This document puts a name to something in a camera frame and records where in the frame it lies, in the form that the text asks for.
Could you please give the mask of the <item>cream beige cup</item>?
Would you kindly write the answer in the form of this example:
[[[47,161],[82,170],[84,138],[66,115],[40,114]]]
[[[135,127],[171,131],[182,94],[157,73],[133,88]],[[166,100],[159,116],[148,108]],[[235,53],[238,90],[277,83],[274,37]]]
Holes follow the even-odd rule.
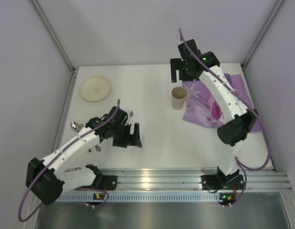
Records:
[[[185,88],[177,86],[172,89],[172,107],[174,110],[180,110],[183,107],[183,104],[187,98],[188,92]]]

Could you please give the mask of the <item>purple Elsa placemat cloth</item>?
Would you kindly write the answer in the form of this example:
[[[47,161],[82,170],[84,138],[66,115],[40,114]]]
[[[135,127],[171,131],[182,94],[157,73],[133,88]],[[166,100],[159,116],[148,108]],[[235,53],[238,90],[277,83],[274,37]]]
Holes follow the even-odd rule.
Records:
[[[237,96],[253,107],[241,75],[225,74]],[[200,81],[183,82],[188,92],[183,120],[206,128],[218,128],[224,124],[224,116],[214,97]]]

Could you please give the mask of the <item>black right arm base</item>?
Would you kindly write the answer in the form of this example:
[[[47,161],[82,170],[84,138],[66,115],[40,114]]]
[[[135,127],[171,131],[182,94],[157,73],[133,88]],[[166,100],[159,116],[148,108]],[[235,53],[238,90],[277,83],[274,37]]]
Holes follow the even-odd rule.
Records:
[[[244,187],[244,178],[242,175],[219,176],[203,175],[201,176],[202,189],[210,192],[219,190],[241,190]]]

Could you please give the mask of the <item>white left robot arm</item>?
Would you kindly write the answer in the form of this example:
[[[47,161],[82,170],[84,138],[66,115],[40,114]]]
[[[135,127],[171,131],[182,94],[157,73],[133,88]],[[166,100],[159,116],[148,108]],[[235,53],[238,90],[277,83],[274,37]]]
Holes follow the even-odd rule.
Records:
[[[103,173],[97,166],[88,164],[71,170],[71,164],[109,138],[116,147],[142,147],[140,125],[128,123],[128,117],[126,111],[114,106],[109,114],[90,119],[61,148],[42,159],[33,158],[26,175],[28,189],[42,204],[50,205],[64,192],[81,187],[100,188]]]

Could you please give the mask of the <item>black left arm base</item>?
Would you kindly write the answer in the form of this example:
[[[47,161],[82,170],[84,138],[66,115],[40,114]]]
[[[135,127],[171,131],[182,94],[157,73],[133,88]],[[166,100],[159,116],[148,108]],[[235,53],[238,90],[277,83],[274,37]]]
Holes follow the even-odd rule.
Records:
[[[117,176],[111,175],[98,176],[90,187],[98,190],[113,191],[117,187],[117,178]]]

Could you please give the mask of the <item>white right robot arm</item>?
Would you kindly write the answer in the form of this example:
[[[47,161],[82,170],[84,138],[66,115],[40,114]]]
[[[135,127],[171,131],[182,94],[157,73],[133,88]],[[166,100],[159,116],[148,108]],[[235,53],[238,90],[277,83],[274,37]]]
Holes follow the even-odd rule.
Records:
[[[224,116],[217,135],[227,146],[221,156],[217,175],[232,179],[238,169],[235,158],[255,124],[256,117],[249,106],[236,97],[213,52],[201,53],[193,39],[178,45],[180,58],[170,60],[171,81],[200,81],[210,91]]]

